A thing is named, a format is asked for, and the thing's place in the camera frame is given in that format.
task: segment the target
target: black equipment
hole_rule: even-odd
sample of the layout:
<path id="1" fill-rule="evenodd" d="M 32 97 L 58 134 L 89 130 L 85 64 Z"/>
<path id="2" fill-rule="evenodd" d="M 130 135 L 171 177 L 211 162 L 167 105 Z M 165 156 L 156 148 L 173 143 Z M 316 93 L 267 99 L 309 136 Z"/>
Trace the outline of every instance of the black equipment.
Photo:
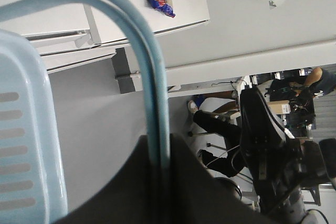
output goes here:
<path id="1" fill-rule="evenodd" d="M 240 110 L 240 150 L 260 197 L 261 213 L 283 224 L 317 223 L 304 208 L 301 189 L 316 188 L 329 178 L 335 182 L 336 140 L 322 141 L 321 153 L 315 142 L 290 139 L 257 88 L 242 91 Z"/>

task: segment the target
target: person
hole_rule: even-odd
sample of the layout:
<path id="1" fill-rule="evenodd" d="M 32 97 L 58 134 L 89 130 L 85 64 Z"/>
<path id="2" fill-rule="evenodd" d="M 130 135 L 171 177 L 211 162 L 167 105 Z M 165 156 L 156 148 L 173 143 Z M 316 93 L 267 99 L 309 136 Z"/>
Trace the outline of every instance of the person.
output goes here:
<path id="1" fill-rule="evenodd" d="M 227 157 L 216 157 L 206 150 L 200 150 L 198 156 L 209 169 L 220 172 L 227 177 L 236 176 L 245 166 L 244 159 L 239 151 L 241 129 L 239 126 L 212 117 L 199 110 L 194 101 L 189 101 L 188 110 L 193 115 L 193 121 L 206 130 L 224 137 Z"/>
<path id="2" fill-rule="evenodd" d="M 258 89 L 265 94 L 266 101 L 281 101 L 317 98 L 336 90 L 336 75 L 327 70 L 316 67 L 308 76 L 274 79 L 258 86 Z M 216 93 L 200 94 L 195 98 L 199 108 L 207 98 L 237 99 L 236 91 L 223 91 Z M 219 107 L 216 113 L 224 113 L 236 108 L 236 102 L 228 102 Z"/>

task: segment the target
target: dark fabric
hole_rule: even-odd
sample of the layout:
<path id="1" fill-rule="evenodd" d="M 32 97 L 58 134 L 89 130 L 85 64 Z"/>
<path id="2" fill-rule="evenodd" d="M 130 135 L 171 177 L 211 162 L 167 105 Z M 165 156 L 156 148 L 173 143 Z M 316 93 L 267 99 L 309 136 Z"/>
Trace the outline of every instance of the dark fabric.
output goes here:
<path id="1" fill-rule="evenodd" d="M 227 192 L 183 139 L 171 138 L 171 150 L 173 224 L 276 224 Z"/>
<path id="2" fill-rule="evenodd" d="M 296 92 L 289 88 L 290 82 L 304 84 L 307 76 L 298 76 L 285 78 L 283 80 L 275 79 L 270 86 L 270 101 L 292 100 L 295 98 Z M 310 86 L 310 90 L 315 96 L 320 97 L 329 94 L 336 87 L 336 76 L 322 69 L 322 77 L 319 81 Z"/>
<path id="3" fill-rule="evenodd" d="M 194 114 L 193 120 L 198 126 L 207 132 L 214 132 L 224 137 L 225 146 L 228 150 L 239 145 L 241 134 L 239 126 L 213 118 L 201 110 Z M 233 177 L 236 176 L 245 166 L 242 155 L 240 152 L 236 153 L 237 151 L 239 151 L 238 148 L 228 152 L 227 157 L 220 157 L 216 161 L 213 161 L 217 157 L 215 157 L 212 153 L 202 151 L 202 162 L 207 165 L 213 161 L 207 166 L 208 168 L 216 170 L 227 177 Z"/>
<path id="4" fill-rule="evenodd" d="M 336 87 L 336 75 L 322 69 L 320 81 L 311 85 L 315 96 L 322 96 L 331 93 Z"/>
<path id="5" fill-rule="evenodd" d="M 171 193 L 151 204 L 155 191 L 146 137 L 117 175 L 94 197 L 56 224 L 276 224 L 225 191 L 202 167 L 183 139 L 171 137 Z M 157 215 L 155 208 L 168 212 Z"/>

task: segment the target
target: gray floor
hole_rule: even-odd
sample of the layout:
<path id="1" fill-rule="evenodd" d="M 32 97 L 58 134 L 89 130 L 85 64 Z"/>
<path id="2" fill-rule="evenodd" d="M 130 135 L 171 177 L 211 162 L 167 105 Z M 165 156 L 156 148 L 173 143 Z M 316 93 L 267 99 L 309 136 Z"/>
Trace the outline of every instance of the gray floor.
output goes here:
<path id="1" fill-rule="evenodd" d="M 142 92 L 120 94 L 111 60 L 50 74 L 69 209 L 95 194 L 145 134 Z M 170 99 L 170 131 L 186 135 L 190 97 Z"/>

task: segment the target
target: white sneaker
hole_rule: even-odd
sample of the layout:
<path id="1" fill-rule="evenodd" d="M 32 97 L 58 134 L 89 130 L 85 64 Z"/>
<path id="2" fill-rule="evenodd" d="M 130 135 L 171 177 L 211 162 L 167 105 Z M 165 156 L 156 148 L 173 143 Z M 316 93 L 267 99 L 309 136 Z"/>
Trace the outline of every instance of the white sneaker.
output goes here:
<path id="1" fill-rule="evenodd" d="M 188 106 L 188 110 L 192 114 L 195 114 L 198 111 L 198 107 L 193 100 L 189 101 L 187 106 Z"/>

